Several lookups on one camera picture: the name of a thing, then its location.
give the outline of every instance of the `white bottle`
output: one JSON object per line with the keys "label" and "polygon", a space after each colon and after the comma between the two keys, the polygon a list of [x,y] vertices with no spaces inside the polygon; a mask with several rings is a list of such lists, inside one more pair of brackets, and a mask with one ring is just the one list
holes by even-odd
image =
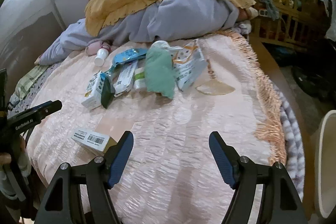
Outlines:
{"label": "white bottle", "polygon": [[109,56],[109,53],[110,53],[110,45],[104,42],[97,52],[97,55],[94,59],[94,64],[98,67],[104,65],[105,59]]}

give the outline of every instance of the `fluffy blanket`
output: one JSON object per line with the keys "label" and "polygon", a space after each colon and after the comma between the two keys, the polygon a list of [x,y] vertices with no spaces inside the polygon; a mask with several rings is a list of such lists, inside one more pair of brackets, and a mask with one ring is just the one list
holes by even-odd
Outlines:
{"label": "fluffy blanket", "polygon": [[[285,163],[285,140],[280,122],[281,101],[259,68],[248,42],[236,33],[214,34],[199,39],[217,80],[235,91],[227,95],[204,95],[195,86],[209,80],[207,71],[173,100],[148,93],[130,92],[116,98],[107,110],[88,111],[81,106],[86,85],[98,71],[94,57],[74,52],[46,80],[32,106],[59,99],[61,111],[36,126],[27,145],[31,163],[48,184],[62,162],[84,164],[94,155],[69,136],[77,127],[95,129],[108,115],[111,126],[132,127],[134,148],[120,182],[110,191],[124,224],[221,223],[233,190],[223,182],[208,145],[217,130],[228,145],[260,164]],[[177,41],[183,46],[190,42]],[[132,47],[127,43],[113,56]],[[250,222],[255,223],[261,187]],[[82,187],[84,210],[89,210]]]}

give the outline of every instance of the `teal cloth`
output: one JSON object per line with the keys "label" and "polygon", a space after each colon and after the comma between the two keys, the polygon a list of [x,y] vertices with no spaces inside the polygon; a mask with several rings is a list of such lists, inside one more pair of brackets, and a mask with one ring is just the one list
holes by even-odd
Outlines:
{"label": "teal cloth", "polygon": [[173,99],[175,73],[169,51],[159,47],[150,47],[145,61],[145,83],[147,91],[158,92]]}

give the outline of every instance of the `white package with green stripe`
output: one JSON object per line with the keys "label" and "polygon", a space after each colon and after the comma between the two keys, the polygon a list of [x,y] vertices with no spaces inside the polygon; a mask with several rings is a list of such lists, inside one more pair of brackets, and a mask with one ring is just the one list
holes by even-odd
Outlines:
{"label": "white package with green stripe", "polygon": [[110,136],[85,128],[77,128],[71,139],[97,156],[104,155],[110,146],[117,144]]}
{"label": "white package with green stripe", "polygon": [[139,68],[134,71],[134,89],[136,91],[147,90],[145,83],[145,69]]}

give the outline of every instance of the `blanket fringe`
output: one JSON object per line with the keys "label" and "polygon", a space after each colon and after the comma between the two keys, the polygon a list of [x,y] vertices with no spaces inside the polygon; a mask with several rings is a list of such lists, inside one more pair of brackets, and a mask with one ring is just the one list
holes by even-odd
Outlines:
{"label": "blanket fringe", "polygon": [[239,33],[226,30],[217,34],[230,37],[239,51],[247,59],[252,73],[255,75],[258,97],[261,101],[266,120],[258,124],[255,135],[258,139],[268,141],[271,145],[271,156],[268,161],[272,165],[276,161],[286,164],[285,135],[280,121],[281,100],[274,90],[269,77],[261,70],[258,57],[248,41]]}

